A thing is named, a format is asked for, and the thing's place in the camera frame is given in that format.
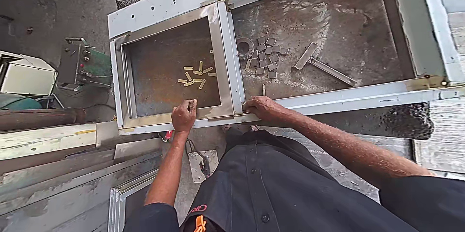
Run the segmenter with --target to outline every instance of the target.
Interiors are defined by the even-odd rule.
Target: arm
[[[268,97],[252,97],[246,103],[246,110],[263,120],[286,123],[379,189],[393,177],[434,176],[429,170],[406,158],[286,109]]]
[[[147,193],[145,205],[166,203],[174,206],[181,178],[181,163],[187,136],[195,121],[197,100],[184,100],[173,109],[171,118],[174,127],[174,139],[171,148],[161,163],[160,170]]]

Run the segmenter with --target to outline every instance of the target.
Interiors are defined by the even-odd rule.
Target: hairy forearm
[[[298,112],[289,112],[285,121],[377,188],[393,177],[433,175],[406,158]]]
[[[181,177],[182,155],[186,145],[188,132],[174,134],[170,150],[161,163],[160,170],[147,194],[145,205],[166,203],[174,206]]]

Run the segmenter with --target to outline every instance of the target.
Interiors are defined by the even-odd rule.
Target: black shirt
[[[393,179],[381,205],[341,186],[294,140],[245,134],[201,184],[181,226],[194,231],[465,231],[465,181],[430,176]],[[124,232],[179,231],[175,209],[156,203],[133,214]]]

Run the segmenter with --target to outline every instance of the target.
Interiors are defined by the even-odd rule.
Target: shoe
[[[226,133],[232,126],[231,125],[223,125],[221,126],[221,130],[223,130],[223,133]]]
[[[260,128],[257,125],[252,125],[252,126],[249,127],[249,130],[250,131],[258,131],[258,130],[260,130]]]

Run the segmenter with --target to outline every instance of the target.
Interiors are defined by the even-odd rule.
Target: person
[[[341,186],[295,140],[265,130],[242,134],[226,128],[226,152],[179,227],[173,205],[196,106],[196,100],[186,100],[173,109],[171,148],[145,206],[129,218],[125,232],[464,230],[465,181],[435,177],[406,158],[265,96],[248,100],[246,111],[285,123],[315,142],[377,187],[381,204]]]

